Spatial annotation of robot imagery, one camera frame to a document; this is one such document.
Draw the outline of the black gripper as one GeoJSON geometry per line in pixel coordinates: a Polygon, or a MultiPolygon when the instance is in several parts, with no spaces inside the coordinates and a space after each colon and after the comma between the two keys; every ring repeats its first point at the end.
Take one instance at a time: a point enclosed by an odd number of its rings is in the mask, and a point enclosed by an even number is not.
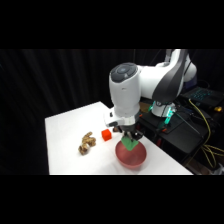
{"type": "MultiPolygon", "coordinates": [[[[136,114],[134,116],[130,116],[130,117],[122,117],[119,121],[118,121],[118,129],[123,133],[123,137],[128,137],[131,139],[131,133],[135,132],[136,129],[136,123],[139,119],[139,114],[136,114]]],[[[142,132],[135,132],[133,134],[133,138],[134,139],[141,139],[143,137],[143,133],[142,132]]]]}

